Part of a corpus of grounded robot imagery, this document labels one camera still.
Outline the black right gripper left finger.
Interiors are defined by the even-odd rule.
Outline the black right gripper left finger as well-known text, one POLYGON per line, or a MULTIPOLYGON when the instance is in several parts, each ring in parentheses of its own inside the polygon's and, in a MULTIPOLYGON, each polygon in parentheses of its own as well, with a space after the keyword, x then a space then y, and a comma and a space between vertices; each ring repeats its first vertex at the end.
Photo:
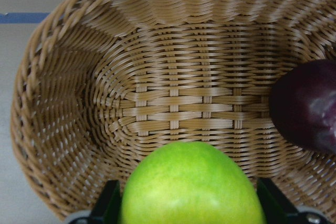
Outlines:
POLYGON ((109 180, 90 213, 90 223, 118 223, 120 205, 120 183, 118 180, 109 180))

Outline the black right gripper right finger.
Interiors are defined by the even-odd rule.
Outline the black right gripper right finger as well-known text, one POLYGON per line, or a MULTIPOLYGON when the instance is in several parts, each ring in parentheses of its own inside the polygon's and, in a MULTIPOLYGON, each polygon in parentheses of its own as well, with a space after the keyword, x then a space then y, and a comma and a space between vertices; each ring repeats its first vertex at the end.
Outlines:
POLYGON ((257 179, 257 195, 267 223, 296 223, 299 221, 297 208, 270 178, 257 179))

